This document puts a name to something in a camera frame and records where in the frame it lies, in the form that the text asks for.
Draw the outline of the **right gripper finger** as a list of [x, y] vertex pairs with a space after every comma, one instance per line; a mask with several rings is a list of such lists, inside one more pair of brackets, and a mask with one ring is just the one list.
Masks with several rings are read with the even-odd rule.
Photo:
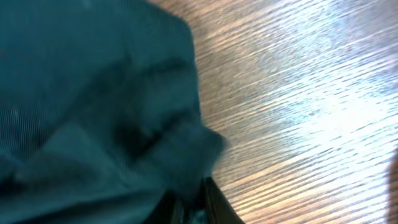
[[211, 177], [202, 179], [192, 201], [176, 201], [174, 223], [244, 224]]

